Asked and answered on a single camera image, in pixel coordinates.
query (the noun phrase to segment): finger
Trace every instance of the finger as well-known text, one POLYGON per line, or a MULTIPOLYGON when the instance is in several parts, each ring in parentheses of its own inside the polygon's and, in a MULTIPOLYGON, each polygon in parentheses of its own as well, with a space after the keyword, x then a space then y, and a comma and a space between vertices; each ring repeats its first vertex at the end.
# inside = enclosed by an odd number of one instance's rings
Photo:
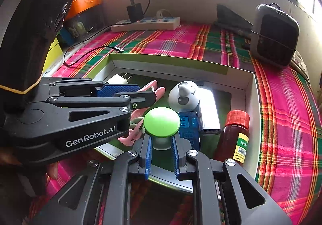
POLYGON ((58 162, 49 164, 47 166, 47 175, 52 179, 58 178, 58 162))
POLYGON ((21 165, 10 148, 0 148, 0 165, 21 165))

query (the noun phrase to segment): plaid blanket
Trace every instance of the plaid blanket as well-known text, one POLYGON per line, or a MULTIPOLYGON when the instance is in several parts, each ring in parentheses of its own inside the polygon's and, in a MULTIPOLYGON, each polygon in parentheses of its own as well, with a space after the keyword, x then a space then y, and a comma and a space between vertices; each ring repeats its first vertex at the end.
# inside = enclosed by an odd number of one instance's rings
MULTIPOLYGON (((262 133, 256 181, 291 217, 293 224, 299 224, 321 189, 322 135, 318 108, 309 84, 300 74, 290 67, 281 72, 261 64, 242 48, 244 43, 244 38, 229 31, 199 24, 184 24, 175 31, 107 32, 70 57, 68 63, 90 49, 112 45, 123 48, 125 53, 206 60, 254 72, 260 94, 262 133)), ((54 76, 85 77, 111 52, 110 49, 98 49, 71 68, 63 65, 54 76)), ((58 180, 49 181, 49 195, 56 193, 72 173, 70 164, 61 162, 58 180)), ((141 187, 143 191, 137 189, 133 194, 132 218, 139 205, 155 204, 146 196, 153 187, 147 184, 144 189, 141 187)), ((182 195, 174 199, 177 200, 176 208, 163 224, 189 224, 191 197, 182 195)), ((31 216, 42 201, 34 202, 31 216)))

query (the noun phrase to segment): pink object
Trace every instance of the pink object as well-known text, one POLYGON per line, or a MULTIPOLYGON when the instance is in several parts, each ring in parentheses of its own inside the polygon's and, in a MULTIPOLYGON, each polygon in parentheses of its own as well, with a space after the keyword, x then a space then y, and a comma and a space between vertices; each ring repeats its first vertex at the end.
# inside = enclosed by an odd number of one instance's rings
POLYGON ((147 85, 145 85, 142 89, 140 89, 138 91, 146 91, 149 88, 153 88, 153 91, 154 91, 155 89, 157 89, 157 86, 158 86, 158 83, 156 80, 154 80, 154 81, 149 82, 147 85))
MULTIPOLYGON (((164 93, 165 93, 165 87, 160 87, 158 88, 155 92, 157 95, 157 99, 156 102, 163 97, 164 93)), ((131 120, 138 118, 138 117, 142 117, 142 115, 144 114, 144 112, 147 110, 148 108, 142 108, 142 109, 138 109, 132 112, 131 114, 131 120)))
MULTIPOLYGON (((165 93, 165 87, 160 87, 157 90, 155 90, 157 88, 157 81, 151 81, 150 83, 148 83, 147 85, 145 85, 142 89, 138 90, 138 91, 146 91, 149 88, 152 88, 152 90, 154 91, 154 93, 156 94, 157 98, 156 98, 156 102, 163 97, 164 93, 165 93)), ((142 108, 142 109, 138 109, 132 112, 131 114, 131 120, 138 118, 138 117, 142 117, 142 115, 144 114, 144 112, 147 110, 148 108, 142 108)), ((125 146, 132 146, 133 143, 138 140, 141 135, 142 132, 140 131, 140 127, 143 123, 143 120, 141 120, 136 127, 134 128, 134 130, 129 130, 129 134, 127 137, 121 137, 118 138, 118 140, 120 142, 122 142, 122 144, 124 144, 125 146)))
POLYGON ((134 128, 134 130, 129 130, 128 136, 126 138, 118 138, 120 142, 122 142, 125 146, 132 146, 133 143, 138 140, 142 131, 140 130, 141 125, 143 124, 143 120, 141 120, 134 128))

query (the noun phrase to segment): green ball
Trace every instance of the green ball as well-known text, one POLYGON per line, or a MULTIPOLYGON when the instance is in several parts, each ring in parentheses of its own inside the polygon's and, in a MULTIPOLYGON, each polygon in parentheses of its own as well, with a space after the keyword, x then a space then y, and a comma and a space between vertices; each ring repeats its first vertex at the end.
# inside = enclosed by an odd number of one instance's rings
POLYGON ((150 110, 144 117, 143 126, 147 133, 158 138, 167 138, 180 128, 180 117, 172 109, 159 107, 150 110))

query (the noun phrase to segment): silver power bank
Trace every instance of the silver power bank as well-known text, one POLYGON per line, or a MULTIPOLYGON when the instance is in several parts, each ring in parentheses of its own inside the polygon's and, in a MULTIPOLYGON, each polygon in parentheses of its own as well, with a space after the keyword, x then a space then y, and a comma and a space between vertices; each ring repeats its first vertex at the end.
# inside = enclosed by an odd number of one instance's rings
POLYGON ((199 86, 199 131, 201 135, 220 134, 221 128, 219 123, 218 111, 215 97, 211 88, 199 86))

